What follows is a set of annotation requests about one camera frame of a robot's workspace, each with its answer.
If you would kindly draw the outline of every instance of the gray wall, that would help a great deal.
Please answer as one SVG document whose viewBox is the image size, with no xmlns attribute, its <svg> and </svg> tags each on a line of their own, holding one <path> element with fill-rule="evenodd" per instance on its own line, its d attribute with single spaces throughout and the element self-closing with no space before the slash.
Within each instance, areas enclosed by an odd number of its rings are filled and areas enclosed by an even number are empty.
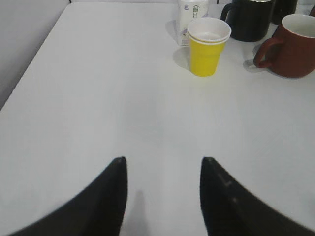
<svg viewBox="0 0 315 236">
<path fill-rule="evenodd" d="M 0 109 L 69 0 L 0 0 Z"/>
</svg>

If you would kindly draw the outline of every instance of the paper cup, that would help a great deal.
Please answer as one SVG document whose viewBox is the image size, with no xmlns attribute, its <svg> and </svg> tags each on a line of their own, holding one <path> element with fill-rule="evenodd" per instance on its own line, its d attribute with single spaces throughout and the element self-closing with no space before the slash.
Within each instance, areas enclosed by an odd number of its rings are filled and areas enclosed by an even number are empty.
<svg viewBox="0 0 315 236">
<path fill-rule="evenodd" d="M 231 31 L 226 22 L 216 18 L 199 18 L 189 23 L 189 67 L 193 74 L 204 77 L 215 73 Z"/>
</svg>

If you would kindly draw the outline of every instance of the cup rim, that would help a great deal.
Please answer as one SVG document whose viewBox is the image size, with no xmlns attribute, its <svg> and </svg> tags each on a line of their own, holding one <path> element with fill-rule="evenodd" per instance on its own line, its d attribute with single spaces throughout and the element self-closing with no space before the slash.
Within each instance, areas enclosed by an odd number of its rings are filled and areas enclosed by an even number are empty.
<svg viewBox="0 0 315 236">
<path fill-rule="evenodd" d="M 297 35 L 299 37 L 303 37 L 303 38 L 310 38 L 310 39 L 315 39 L 315 36 L 314 37 L 311 37 L 311 36 L 305 36 L 305 35 L 301 35 L 301 34 L 298 34 L 296 32 L 293 32 L 292 30 L 288 29 L 285 24 L 284 24 L 284 20 L 287 19 L 287 18 L 291 18 L 292 16 L 302 16 L 302 17 L 305 17 L 305 18 L 310 18 L 310 19 L 315 19 L 314 16 L 309 16 L 309 15 L 304 15 L 304 14 L 291 14 L 291 15 L 287 15 L 285 17 L 282 18 L 281 20 L 281 25 L 287 30 L 289 31 L 290 33 L 294 34 L 294 35 Z"/>
<path fill-rule="evenodd" d="M 212 43 L 212 42 L 200 41 L 200 40 L 198 40 L 198 39 L 192 37 L 190 33 L 188 33 L 188 37 L 189 37 L 192 41 L 195 41 L 196 43 L 200 43 L 200 44 L 207 45 L 207 46 L 223 44 L 223 43 L 227 42 L 227 41 L 230 39 L 230 37 L 228 37 L 228 38 L 226 38 L 226 39 L 223 39 L 223 40 L 220 41 L 220 42 L 213 42 L 213 43 Z"/>
<path fill-rule="evenodd" d="M 207 40 L 207 39 L 200 39 L 200 38 L 198 38 L 198 37 L 192 36 L 192 34 L 190 33 L 190 30 L 189 30 L 189 25 L 190 25 L 192 22 L 205 21 L 205 20 L 207 20 L 207 19 L 211 19 L 211 20 L 214 20 L 214 21 L 217 21 L 217 22 L 222 22 L 222 23 L 224 23 L 224 25 L 229 28 L 229 33 L 228 33 L 228 35 L 225 36 L 225 37 L 219 38 L 219 39 L 209 39 L 209 40 Z M 231 33 L 232 33 L 232 29 L 231 29 L 230 25 L 229 25 L 227 22 L 223 21 L 223 20 L 220 20 L 220 19 L 218 19 L 218 18 L 213 18 L 213 17 L 202 17 L 202 18 L 198 18 L 198 19 L 196 19 L 196 20 L 191 21 L 191 22 L 188 24 L 187 32 L 188 32 L 188 35 L 189 35 L 191 38 L 194 38 L 194 39 L 197 40 L 198 42 L 204 42 L 204 43 L 206 44 L 206 43 L 222 42 L 222 41 L 224 41 L 224 40 L 226 40 L 226 39 L 229 39 L 230 36 L 231 36 Z"/>
</svg>

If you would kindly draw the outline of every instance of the table surface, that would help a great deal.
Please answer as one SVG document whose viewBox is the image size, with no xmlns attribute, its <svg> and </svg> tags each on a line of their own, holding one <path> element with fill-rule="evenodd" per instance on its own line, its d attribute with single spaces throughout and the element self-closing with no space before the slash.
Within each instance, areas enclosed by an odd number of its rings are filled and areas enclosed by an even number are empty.
<svg viewBox="0 0 315 236">
<path fill-rule="evenodd" d="M 211 5 L 209 15 L 221 9 Z M 66 8 L 0 112 L 0 235 L 61 206 L 122 155 L 122 235 L 206 235 L 203 156 L 315 229 L 315 73 L 287 79 L 257 69 L 263 40 L 231 39 L 215 75 L 196 77 L 174 40 L 176 10 Z"/>
</svg>

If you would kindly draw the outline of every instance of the milk carton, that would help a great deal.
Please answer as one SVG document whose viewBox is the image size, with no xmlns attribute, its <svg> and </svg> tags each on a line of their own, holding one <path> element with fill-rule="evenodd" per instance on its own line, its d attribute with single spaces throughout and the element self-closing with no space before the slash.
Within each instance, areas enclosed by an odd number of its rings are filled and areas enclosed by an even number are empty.
<svg viewBox="0 0 315 236">
<path fill-rule="evenodd" d="M 187 25 L 196 18 L 208 15 L 209 0 L 178 0 L 177 43 L 188 45 Z"/>
</svg>

